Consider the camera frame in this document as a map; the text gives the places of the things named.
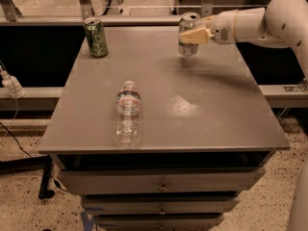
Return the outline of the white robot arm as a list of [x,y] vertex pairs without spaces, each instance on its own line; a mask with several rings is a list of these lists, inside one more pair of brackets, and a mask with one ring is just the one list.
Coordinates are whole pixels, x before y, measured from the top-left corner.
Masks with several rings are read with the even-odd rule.
[[290,47],[308,77],[308,2],[271,0],[266,8],[233,10],[198,18],[197,25],[179,33],[181,43],[249,42],[268,48]]

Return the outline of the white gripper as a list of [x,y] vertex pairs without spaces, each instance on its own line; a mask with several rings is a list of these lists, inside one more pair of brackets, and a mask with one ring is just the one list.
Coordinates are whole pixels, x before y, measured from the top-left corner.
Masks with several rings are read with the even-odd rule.
[[200,19],[202,26],[185,31],[179,35],[183,43],[206,44],[213,38],[218,44],[233,44],[237,42],[253,42],[259,39],[266,31],[265,9],[248,9],[227,11],[215,16]]

